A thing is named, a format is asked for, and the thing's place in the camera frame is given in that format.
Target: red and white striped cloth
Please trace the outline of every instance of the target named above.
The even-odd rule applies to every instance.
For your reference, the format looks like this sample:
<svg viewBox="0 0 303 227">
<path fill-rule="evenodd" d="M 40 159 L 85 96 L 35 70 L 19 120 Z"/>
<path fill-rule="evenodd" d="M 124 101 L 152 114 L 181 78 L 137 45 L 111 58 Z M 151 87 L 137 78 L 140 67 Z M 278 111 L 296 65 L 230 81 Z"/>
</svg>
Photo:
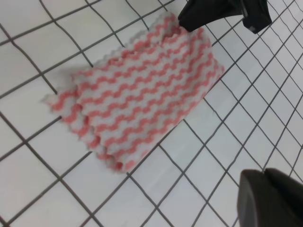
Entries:
<svg viewBox="0 0 303 227">
<path fill-rule="evenodd" d="M 198 104 L 223 71 L 204 29 L 188 33 L 165 13 L 125 48 L 73 74 L 72 86 L 46 102 L 99 159 L 124 172 Z"/>
</svg>

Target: wavy stripe pattern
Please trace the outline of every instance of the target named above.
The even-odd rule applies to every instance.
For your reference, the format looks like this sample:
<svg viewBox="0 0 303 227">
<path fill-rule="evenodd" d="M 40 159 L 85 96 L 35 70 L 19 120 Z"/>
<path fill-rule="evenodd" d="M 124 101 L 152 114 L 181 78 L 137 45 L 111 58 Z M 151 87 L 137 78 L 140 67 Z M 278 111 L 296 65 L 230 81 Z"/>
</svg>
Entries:
<svg viewBox="0 0 303 227">
<path fill-rule="evenodd" d="M 202 28 L 188 33 L 171 13 L 150 31 L 72 75 L 47 103 L 115 171 L 133 168 L 223 74 Z"/>
</svg>

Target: tile floor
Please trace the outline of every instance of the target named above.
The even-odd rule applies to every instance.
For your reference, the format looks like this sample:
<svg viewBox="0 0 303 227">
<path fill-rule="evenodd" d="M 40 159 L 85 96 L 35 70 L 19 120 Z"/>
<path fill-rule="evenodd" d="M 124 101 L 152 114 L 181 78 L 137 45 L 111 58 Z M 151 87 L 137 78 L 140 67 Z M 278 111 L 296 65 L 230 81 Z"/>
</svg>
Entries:
<svg viewBox="0 0 303 227">
<path fill-rule="evenodd" d="M 259 34 L 205 26 L 227 71 L 130 173 L 106 169 L 41 100 L 186 0 L 0 2 L 0 226 L 233 227 L 244 168 L 303 179 L 303 1 Z"/>
</svg>

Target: black object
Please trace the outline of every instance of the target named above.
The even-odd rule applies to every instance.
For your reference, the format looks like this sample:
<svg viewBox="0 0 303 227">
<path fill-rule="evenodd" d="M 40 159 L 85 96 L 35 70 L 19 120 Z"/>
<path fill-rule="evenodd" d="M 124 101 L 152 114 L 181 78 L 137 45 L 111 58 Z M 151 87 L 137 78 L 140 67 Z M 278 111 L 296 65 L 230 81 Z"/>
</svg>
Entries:
<svg viewBox="0 0 303 227">
<path fill-rule="evenodd" d="M 180 15 L 179 24 L 187 31 L 212 21 L 243 15 L 243 24 L 253 33 L 258 33 L 272 23 L 267 0 L 189 0 Z"/>
<path fill-rule="evenodd" d="M 243 170 L 238 216 L 241 227 L 303 227 L 303 185 L 276 169 Z"/>
</svg>

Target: white tile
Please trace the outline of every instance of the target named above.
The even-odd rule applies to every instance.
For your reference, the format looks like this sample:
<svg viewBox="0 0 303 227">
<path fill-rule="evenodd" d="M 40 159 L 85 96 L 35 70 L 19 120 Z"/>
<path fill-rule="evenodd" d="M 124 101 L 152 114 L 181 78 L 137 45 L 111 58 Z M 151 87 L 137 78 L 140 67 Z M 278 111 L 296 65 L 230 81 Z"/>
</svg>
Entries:
<svg viewBox="0 0 303 227">
<path fill-rule="evenodd" d="M 90 210 L 95 210 L 125 177 L 125 174 L 113 173 L 92 153 L 64 180 Z"/>
<path fill-rule="evenodd" d="M 303 144 L 303 120 L 297 112 L 294 112 L 292 118 L 290 119 L 290 122 L 288 123 L 287 128 L 299 141 L 299 143 Z"/>
<path fill-rule="evenodd" d="M 294 170 L 297 172 L 297 174 L 303 178 L 303 152 L 301 151 L 300 156 L 298 158 L 298 161 L 296 165 L 294 166 Z"/>
<path fill-rule="evenodd" d="M 276 58 L 274 58 L 270 62 L 270 64 L 266 67 L 265 70 L 274 80 L 274 82 L 278 85 L 278 87 L 281 87 L 288 75 L 288 73 L 285 71 L 285 69 L 282 67 L 282 65 L 278 62 Z"/>
<path fill-rule="evenodd" d="M 225 224 L 207 205 L 196 222 L 195 227 L 225 227 Z"/>
<path fill-rule="evenodd" d="M 294 31 L 294 36 L 298 40 L 298 42 L 303 46 L 303 29 L 298 26 L 296 30 Z"/>
<path fill-rule="evenodd" d="M 282 46 L 279 36 L 277 36 L 271 28 L 264 32 L 261 38 L 269 46 L 273 53 L 276 53 Z"/>
<path fill-rule="evenodd" d="M 0 94 L 3 94 L 38 72 L 29 60 L 11 43 L 0 46 Z"/>
<path fill-rule="evenodd" d="M 283 46 L 282 49 L 276 55 L 277 59 L 284 66 L 286 71 L 290 73 L 295 65 L 295 59 L 292 57 L 290 52 Z"/>
<path fill-rule="evenodd" d="M 266 102 L 254 87 L 248 90 L 241 100 L 241 104 L 256 122 L 258 122 L 267 107 Z"/>
<path fill-rule="evenodd" d="M 299 105 L 297 106 L 298 113 L 303 116 L 303 98 L 301 99 L 301 101 L 299 102 Z"/>
<path fill-rule="evenodd" d="M 270 108 L 267 109 L 259 125 L 268 138 L 276 144 L 284 125 Z"/>
<path fill-rule="evenodd" d="M 213 44 L 217 39 L 213 36 L 211 31 L 206 26 L 203 26 L 203 28 L 204 28 L 208 38 L 210 39 L 210 42 Z"/>
<path fill-rule="evenodd" d="M 53 91 L 40 77 L 0 100 L 0 111 L 25 137 L 56 118 L 42 99 Z"/>
<path fill-rule="evenodd" d="M 221 122 L 204 99 L 187 115 L 186 121 L 203 142 L 208 140 Z"/>
<path fill-rule="evenodd" d="M 157 0 L 128 0 L 128 2 L 141 16 L 161 7 Z"/>
<path fill-rule="evenodd" d="M 89 63 L 79 54 L 44 75 L 54 88 L 67 87 L 72 83 L 71 74 L 87 67 Z"/>
<path fill-rule="evenodd" d="M 286 4 L 286 6 L 289 6 L 290 3 L 292 3 L 293 1 L 292 0 L 283 0 L 283 2 Z"/>
<path fill-rule="evenodd" d="M 69 191 L 57 183 L 14 221 L 13 226 L 79 226 L 88 216 Z"/>
<path fill-rule="evenodd" d="M 241 54 L 246 50 L 245 44 L 237 36 L 237 34 L 231 30 L 221 40 L 220 43 L 224 46 L 227 52 L 234 60 L 237 60 Z"/>
<path fill-rule="evenodd" d="M 240 227 L 239 221 L 237 221 L 234 227 Z"/>
<path fill-rule="evenodd" d="M 102 0 L 92 7 L 107 20 L 114 30 L 118 30 L 139 18 L 126 1 Z"/>
<path fill-rule="evenodd" d="M 278 18 L 271 27 L 281 38 L 282 42 L 285 42 L 290 35 L 290 31 L 280 18 Z"/>
<path fill-rule="evenodd" d="M 297 174 L 295 174 L 295 172 L 293 171 L 292 174 L 290 175 L 291 178 L 293 178 L 294 180 L 296 180 L 298 183 L 302 183 L 302 181 L 300 180 L 300 178 L 297 176 Z"/>
<path fill-rule="evenodd" d="M 88 49 L 85 54 L 89 58 L 89 60 L 94 64 L 98 60 L 103 59 L 105 55 L 110 54 L 113 50 L 117 50 L 120 46 L 121 44 L 113 35 Z"/>
<path fill-rule="evenodd" d="M 264 71 L 255 82 L 256 89 L 265 98 L 267 103 L 270 103 L 278 91 L 278 87 L 271 80 L 269 75 Z"/>
<path fill-rule="evenodd" d="M 241 145 L 229 132 L 225 125 L 221 125 L 207 147 L 217 157 L 221 164 L 227 168 L 239 152 Z"/>
<path fill-rule="evenodd" d="M 209 23 L 207 26 L 217 39 L 219 39 L 231 28 L 231 26 L 226 22 L 224 18 L 215 20 Z"/>
<path fill-rule="evenodd" d="M 256 169 L 260 170 L 261 168 L 258 164 L 249 156 L 245 149 L 241 150 L 241 153 L 237 157 L 235 163 L 231 166 L 228 172 L 231 174 L 233 179 L 240 183 L 240 175 L 244 169 Z"/>
<path fill-rule="evenodd" d="M 274 146 L 266 138 L 261 129 L 257 127 L 245 144 L 245 148 L 260 166 L 263 167 Z"/>
<path fill-rule="evenodd" d="M 133 177 L 157 204 L 180 174 L 162 149 L 157 147 L 134 172 Z"/>
<path fill-rule="evenodd" d="M 275 97 L 271 107 L 284 124 L 288 122 L 290 115 L 294 111 L 294 108 L 290 102 L 288 102 L 282 92 L 279 92 Z"/>
<path fill-rule="evenodd" d="M 148 222 L 144 225 L 145 227 L 169 227 L 169 224 L 166 222 L 166 220 L 161 216 L 161 214 L 158 211 L 155 211 L 152 215 L 151 219 L 148 220 Z"/>
<path fill-rule="evenodd" d="M 276 168 L 286 175 L 290 174 L 290 171 L 292 168 L 290 165 L 285 161 L 285 159 L 282 157 L 282 155 L 275 149 L 274 153 L 270 157 L 269 162 L 266 165 L 266 168 Z"/>
<path fill-rule="evenodd" d="M 224 66 L 225 70 L 228 70 L 229 67 L 233 64 L 233 60 L 219 43 L 216 43 L 213 46 L 213 54 L 218 62 Z"/>
<path fill-rule="evenodd" d="M 303 69 L 300 67 L 300 65 L 296 64 L 290 76 L 294 79 L 295 83 L 299 86 L 301 90 L 303 89 L 302 75 L 303 75 Z"/>
<path fill-rule="evenodd" d="M 20 144 L 21 139 L 12 129 L 0 118 L 0 157 Z"/>
<path fill-rule="evenodd" d="M 226 17 L 226 20 L 228 21 L 228 23 L 231 26 L 234 26 L 235 24 L 237 24 L 242 19 L 243 19 L 242 15 L 236 15 L 236 16 Z"/>
<path fill-rule="evenodd" d="M 258 58 L 263 67 L 265 67 L 273 57 L 272 52 L 261 39 L 258 39 L 250 50 L 255 57 Z"/>
<path fill-rule="evenodd" d="M 129 27 L 123 29 L 117 33 L 117 36 L 123 44 L 126 44 L 131 38 L 133 38 L 138 32 L 146 30 L 142 21 L 138 21 Z"/>
<path fill-rule="evenodd" d="M 295 2 L 293 2 L 288 9 L 297 21 L 301 21 L 303 19 L 303 12 L 300 10 L 300 8 Z"/>
<path fill-rule="evenodd" d="M 271 7 L 271 5 L 267 5 L 268 6 L 268 11 L 269 11 L 269 15 L 272 21 L 274 21 L 279 15 L 276 13 L 276 11 L 274 10 L 274 8 Z"/>
<path fill-rule="evenodd" d="M 30 145 L 59 175 L 88 152 L 86 145 L 62 122 L 34 137 Z"/>
<path fill-rule="evenodd" d="M 57 21 L 81 49 L 111 33 L 107 24 L 89 7 Z"/>
<path fill-rule="evenodd" d="M 283 3 L 283 0 L 268 0 L 270 4 L 275 8 L 278 14 L 281 14 L 286 8 L 286 5 Z"/>
<path fill-rule="evenodd" d="M 204 204 L 202 196 L 182 177 L 159 208 L 173 226 L 184 227 L 193 224 Z"/>
<path fill-rule="evenodd" d="M 237 65 L 245 72 L 251 82 L 253 82 L 262 71 L 262 66 L 249 51 L 240 58 Z"/>
<path fill-rule="evenodd" d="M 288 162 L 293 165 L 301 149 L 301 146 L 286 129 L 277 145 L 277 148 L 288 160 Z"/>
<path fill-rule="evenodd" d="M 287 79 L 281 90 L 293 106 L 298 104 L 302 92 L 291 78 Z"/>
<path fill-rule="evenodd" d="M 247 46 L 252 45 L 252 43 L 258 38 L 258 35 L 253 34 L 250 30 L 244 27 L 242 22 L 239 23 L 234 30 Z"/>
<path fill-rule="evenodd" d="M 96 222 L 93 219 L 91 219 L 88 221 L 85 227 L 99 227 L 99 226 L 96 224 Z"/>
<path fill-rule="evenodd" d="M 0 43 L 3 41 L 6 41 L 8 38 L 7 36 L 4 34 L 4 32 L 2 30 L 0 30 Z"/>
<path fill-rule="evenodd" d="M 176 126 L 161 145 L 182 169 L 188 166 L 202 147 L 200 140 L 188 128 L 184 121 L 181 121 L 179 125 Z"/>
<path fill-rule="evenodd" d="M 184 0 L 175 0 L 169 5 L 166 6 L 166 9 L 169 12 L 174 13 L 175 15 L 179 15 L 182 9 L 185 7 L 186 1 Z"/>
<path fill-rule="evenodd" d="M 246 138 L 255 126 L 254 121 L 240 106 L 240 104 L 236 106 L 225 122 L 241 143 L 245 142 Z"/>
<path fill-rule="evenodd" d="M 299 65 L 300 65 L 301 67 L 303 67 L 303 58 L 301 58 L 301 59 L 298 61 L 298 63 L 299 63 Z"/>
<path fill-rule="evenodd" d="M 298 60 L 303 53 L 303 48 L 300 46 L 298 41 L 296 41 L 293 35 L 286 41 L 285 46 L 296 60 Z"/>
<path fill-rule="evenodd" d="M 208 198 L 224 174 L 224 170 L 204 148 L 186 171 L 186 174 L 200 192 Z"/>
<path fill-rule="evenodd" d="M 0 180 L 0 214 L 10 220 L 56 178 L 22 146 L 1 161 Z"/>
<path fill-rule="evenodd" d="M 15 40 L 37 64 L 45 70 L 78 52 L 72 40 L 55 24 L 44 26 Z"/>
<path fill-rule="evenodd" d="M 289 10 L 285 10 L 280 18 L 291 32 L 294 31 L 294 29 L 298 26 L 298 22 L 293 18 Z"/>
<path fill-rule="evenodd" d="M 50 20 L 40 2 L 36 0 L 0 2 L 0 21 L 11 36 Z"/>
<path fill-rule="evenodd" d="M 205 99 L 222 119 L 237 103 L 237 100 L 233 97 L 232 93 L 221 81 L 207 93 Z"/>
<path fill-rule="evenodd" d="M 82 0 L 43 0 L 43 3 L 54 18 L 86 5 Z"/>
<path fill-rule="evenodd" d="M 131 179 L 128 179 L 114 196 L 95 214 L 108 227 L 140 226 L 154 206 Z"/>
<path fill-rule="evenodd" d="M 144 17 L 144 21 L 148 27 L 151 27 L 151 25 L 160 17 L 161 14 L 165 12 L 165 9 L 159 9 L 156 12 Z"/>
<path fill-rule="evenodd" d="M 237 198 L 237 185 L 228 175 L 225 175 L 209 203 L 228 226 L 232 226 L 237 218 Z"/>
</svg>

